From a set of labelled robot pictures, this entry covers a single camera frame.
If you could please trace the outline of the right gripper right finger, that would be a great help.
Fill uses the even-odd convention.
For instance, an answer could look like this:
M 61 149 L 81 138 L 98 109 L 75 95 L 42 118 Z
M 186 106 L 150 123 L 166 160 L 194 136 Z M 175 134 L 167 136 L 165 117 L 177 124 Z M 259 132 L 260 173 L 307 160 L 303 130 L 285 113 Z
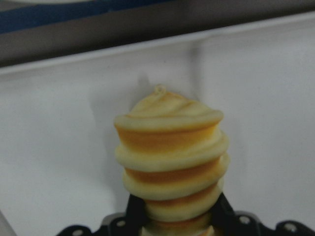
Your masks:
M 308 226 L 286 220 L 271 229 L 250 212 L 234 211 L 226 196 L 221 193 L 212 207 L 212 225 L 224 236 L 313 236 L 315 231 Z

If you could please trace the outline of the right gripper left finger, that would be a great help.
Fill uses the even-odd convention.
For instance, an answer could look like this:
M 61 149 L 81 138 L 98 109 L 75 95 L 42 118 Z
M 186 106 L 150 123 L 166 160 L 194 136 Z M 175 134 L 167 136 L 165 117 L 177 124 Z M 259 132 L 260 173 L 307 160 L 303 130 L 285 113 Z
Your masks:
M 141 198 L 130 195 L 125 212 L 110 214 L 102 220 L 98 230 L 91 231 L 83 225 L 72 225 L 61 230 L 59 236 L 139 236 L 149 222 L 145 203 Z

